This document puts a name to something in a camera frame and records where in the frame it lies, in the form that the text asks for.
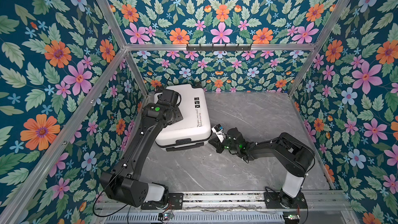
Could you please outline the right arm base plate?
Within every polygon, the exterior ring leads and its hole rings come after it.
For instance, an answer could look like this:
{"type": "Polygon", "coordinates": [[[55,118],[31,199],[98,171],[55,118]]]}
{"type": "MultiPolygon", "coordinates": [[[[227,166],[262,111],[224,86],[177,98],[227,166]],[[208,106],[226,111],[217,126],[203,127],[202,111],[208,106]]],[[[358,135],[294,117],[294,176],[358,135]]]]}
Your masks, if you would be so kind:
{"type": "Polygon", "coordinates": [[[270,192],[266,191],[264,194],[264,202],[268,209],[307,209],[308,205],[304,194],[299,192],[295,198],[291,198],[283,191],[270,192]]]}

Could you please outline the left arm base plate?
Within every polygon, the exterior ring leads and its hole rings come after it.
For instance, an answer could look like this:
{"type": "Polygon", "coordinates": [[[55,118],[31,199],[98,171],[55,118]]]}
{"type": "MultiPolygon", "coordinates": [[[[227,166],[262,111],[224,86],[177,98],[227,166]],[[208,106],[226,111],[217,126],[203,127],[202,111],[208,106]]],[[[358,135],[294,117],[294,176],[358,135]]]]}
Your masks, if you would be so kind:
{"type": "Polygon", "coordinates": [[[149,201],[144,202],[141,205],[142,210],[181,210],[183,204],[184,194],[177,193],[166,193],[160,201],[149,201]]]}

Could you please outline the black hook rack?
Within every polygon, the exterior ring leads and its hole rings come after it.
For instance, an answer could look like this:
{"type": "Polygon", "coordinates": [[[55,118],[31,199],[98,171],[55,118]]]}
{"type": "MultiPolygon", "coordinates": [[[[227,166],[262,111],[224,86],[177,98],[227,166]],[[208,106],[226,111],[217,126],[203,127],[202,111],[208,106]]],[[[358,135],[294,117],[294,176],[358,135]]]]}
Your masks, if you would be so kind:
{"type": "Polygon", "coordinates": [[[186,45],[186,51],[226,51],[226,52],[236,52],[236,51],[250,51],[252,45],[241,45],[241,44],[195,44],[186,45]]]}

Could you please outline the white hard-shell suitcase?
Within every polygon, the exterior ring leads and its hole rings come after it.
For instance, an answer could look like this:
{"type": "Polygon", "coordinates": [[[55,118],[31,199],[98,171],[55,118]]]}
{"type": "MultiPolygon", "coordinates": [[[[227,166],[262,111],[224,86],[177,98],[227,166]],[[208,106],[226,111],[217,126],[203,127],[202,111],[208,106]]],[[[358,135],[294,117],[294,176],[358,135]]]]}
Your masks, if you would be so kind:
{"type": "Polygon", "coordinates": [[[204,89],[191,84],[167,88],[179,93],[177,104],[182,120],[159,133],[155,139],[157,146],[165,151],[178,151],[208,144],[212,132],[204,89]]]}

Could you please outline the white vent grille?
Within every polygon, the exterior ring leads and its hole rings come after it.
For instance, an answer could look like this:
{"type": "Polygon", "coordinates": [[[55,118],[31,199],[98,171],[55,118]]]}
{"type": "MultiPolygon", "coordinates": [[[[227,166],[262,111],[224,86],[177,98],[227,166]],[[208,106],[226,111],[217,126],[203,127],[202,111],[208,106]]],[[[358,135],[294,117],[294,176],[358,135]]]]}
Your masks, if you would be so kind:
{"type": "Polygon", "coordinates": [[[158,213],[122,213],[105,219],[105,224],[284,224],[280,213],[259,212],[179,212],[170,220],[158,213]]]}

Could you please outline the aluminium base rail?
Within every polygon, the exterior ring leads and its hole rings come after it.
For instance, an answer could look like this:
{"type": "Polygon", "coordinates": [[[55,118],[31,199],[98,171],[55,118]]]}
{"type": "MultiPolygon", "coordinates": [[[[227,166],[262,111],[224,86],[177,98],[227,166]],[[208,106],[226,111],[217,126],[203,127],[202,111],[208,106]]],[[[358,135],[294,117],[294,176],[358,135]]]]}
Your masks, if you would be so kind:
{"type": "Polygon", "coordinates": [[[164,210],[177,212],[285,212],[289,214],[306,214],[307,212],[341,212],[352,211],[350,202],[341,190],[304,190],[290,207],[282,206],[277,195],[271,191],[181,191],[171,193],[169,203],[155,207],[144,203],[141,207],[132,207],[106,197],[95,204],[97,214],[107,215],[120,210],[131,211],[164,210]]]}

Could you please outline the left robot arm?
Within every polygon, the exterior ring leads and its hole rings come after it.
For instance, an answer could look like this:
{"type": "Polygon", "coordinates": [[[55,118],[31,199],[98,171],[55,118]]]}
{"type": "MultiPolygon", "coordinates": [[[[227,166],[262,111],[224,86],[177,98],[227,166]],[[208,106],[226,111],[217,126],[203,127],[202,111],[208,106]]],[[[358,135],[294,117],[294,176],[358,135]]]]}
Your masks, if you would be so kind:
{"type": "Polygon", "coordinates": [[[179,110],[181,95],[164,89],[155,103],[147,104],[141,114],[140,125],[121,160],[109,172],[104,172],[100,183],[106,196],[133,207],[152,203],[165,207],[169,203],[167,186],[140,181],[145,160],[160,132],[183,120],[179,110]]]}

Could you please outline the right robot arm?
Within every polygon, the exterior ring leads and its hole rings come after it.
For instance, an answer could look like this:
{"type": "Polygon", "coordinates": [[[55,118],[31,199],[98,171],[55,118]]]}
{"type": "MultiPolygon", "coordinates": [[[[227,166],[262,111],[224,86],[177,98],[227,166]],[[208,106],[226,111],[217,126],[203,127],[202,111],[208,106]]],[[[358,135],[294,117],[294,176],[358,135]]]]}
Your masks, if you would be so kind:
{"type": "Polygon", "coordinates": [[[217,153],[227,150],[248,163],[260,158],[275,157],[286,169],[284,184],[276,200],[282,207],[292,207],[297,202],[305,178],[315,164],[315,153],[307,145],[283,132],[278,137],[264,142],[246,141],[237,128],[227,132],[221,125],[211,129],[216,135],[209,141],[217,153]]]}

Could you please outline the aluminium frame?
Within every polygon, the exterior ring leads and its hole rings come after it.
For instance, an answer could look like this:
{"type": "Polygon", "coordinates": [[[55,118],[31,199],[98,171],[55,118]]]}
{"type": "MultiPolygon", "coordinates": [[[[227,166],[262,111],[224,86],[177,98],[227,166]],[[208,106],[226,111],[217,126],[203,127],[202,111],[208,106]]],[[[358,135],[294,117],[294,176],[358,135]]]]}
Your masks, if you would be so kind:
{"type": "Polygon", "coordinates": [[[1,223],[50,223],[68,205],[88,201],[74,166],[63,198],[47,186],[63,170],[70,140],[105,124],[102,92],[120,78],[117,98],[146,97],[136,50],[186,45],[128,44],[106,0],[1,0],[1,223]]]}

